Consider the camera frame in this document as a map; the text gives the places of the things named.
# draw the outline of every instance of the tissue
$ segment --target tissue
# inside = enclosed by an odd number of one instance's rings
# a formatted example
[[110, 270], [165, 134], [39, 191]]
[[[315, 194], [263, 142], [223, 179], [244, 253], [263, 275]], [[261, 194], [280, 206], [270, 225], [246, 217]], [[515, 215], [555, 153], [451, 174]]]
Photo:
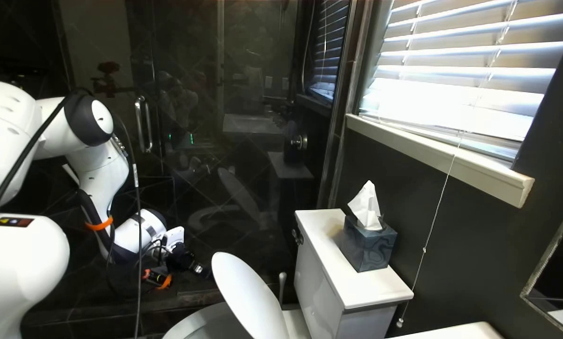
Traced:
[[359, 219], [359, 223], [368, 232], [381, 232], [381, 209], [378, 200], [378, 191], [372, 181], [368, 181], [362, 191], [355, 196], [353, 202], [349, 202], [351, 211]]

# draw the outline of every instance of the tissue box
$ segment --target tissue box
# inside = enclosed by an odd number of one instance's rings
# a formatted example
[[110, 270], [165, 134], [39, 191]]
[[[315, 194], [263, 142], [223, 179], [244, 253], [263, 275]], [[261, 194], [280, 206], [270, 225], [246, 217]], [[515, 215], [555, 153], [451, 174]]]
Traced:
[[396, 238], [398, 232], [389, 225], [383, 225], [381, 232], [366, 230], [347, 208], [338, 245], [357, 272], [372, 272], [391, 266]]

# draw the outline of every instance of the shower door handle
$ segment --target shower door handle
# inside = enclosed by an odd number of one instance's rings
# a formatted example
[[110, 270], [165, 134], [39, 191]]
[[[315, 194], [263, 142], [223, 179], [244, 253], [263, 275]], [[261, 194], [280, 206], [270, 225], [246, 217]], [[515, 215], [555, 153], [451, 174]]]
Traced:
[[138, 138], [140, 138], [140, 145], [144, 153], [152, 153], [153, 151], [153, 130], [152, 130], [152, 110], [150, 110], [150, 102], [146, 96], [140, 96], [135, 102], [135, 110], [136, 110], [136, 127], [138, 127]]

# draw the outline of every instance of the toilet lid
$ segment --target toilet lid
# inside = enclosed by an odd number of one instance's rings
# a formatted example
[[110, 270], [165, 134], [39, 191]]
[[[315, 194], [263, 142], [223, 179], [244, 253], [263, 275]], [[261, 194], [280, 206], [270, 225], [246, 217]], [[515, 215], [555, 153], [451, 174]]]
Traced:
[[229, 253], [214, 255], [212, 266], [225, 302], [253, 338], [289, 338], [280, 300], [253, 268]]

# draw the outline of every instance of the window blind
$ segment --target window blind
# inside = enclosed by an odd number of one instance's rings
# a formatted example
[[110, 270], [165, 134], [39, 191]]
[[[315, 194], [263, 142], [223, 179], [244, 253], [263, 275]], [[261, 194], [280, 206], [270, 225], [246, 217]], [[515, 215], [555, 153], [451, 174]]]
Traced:
[[334, 100], [349, 19], [349, 0], [321, 0], [315, 17], [313, 81], [310, 89]]
[[361, 113], [513, 160], [563, 57], [563, 0], [394, 0]]

